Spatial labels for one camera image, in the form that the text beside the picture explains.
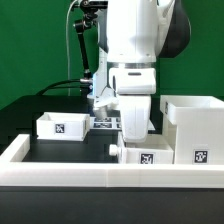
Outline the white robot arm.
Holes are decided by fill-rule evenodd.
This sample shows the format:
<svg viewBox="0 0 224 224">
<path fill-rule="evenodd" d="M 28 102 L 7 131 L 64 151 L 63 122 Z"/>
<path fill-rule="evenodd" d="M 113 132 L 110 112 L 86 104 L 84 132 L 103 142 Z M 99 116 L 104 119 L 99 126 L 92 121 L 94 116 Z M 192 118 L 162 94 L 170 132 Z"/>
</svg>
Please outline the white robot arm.
<svg viewBox="0 0 224 224">
<path fill-rule="evenodd" d="M 182 0 L 108 0 L 97 28 L 94 112 L 104 118 L 109 110 L 118 110 L 123 139 L 143 142 L 156 93 L 156 60 L 176 57 L 190 40 Z"/>
</svg>

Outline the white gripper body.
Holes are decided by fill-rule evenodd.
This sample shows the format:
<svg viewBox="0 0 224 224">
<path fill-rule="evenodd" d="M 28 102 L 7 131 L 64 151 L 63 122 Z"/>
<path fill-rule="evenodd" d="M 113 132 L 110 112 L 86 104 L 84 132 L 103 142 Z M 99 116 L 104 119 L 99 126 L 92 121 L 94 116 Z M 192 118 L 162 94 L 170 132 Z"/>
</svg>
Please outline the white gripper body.
<svg viewBox="0 0 224 224">
<path fill-rule="evenodd" d="M 118 99 L 124 141 L 144 142 L 148 133 L 151 96 L 119 95 Z"/>
</svg>

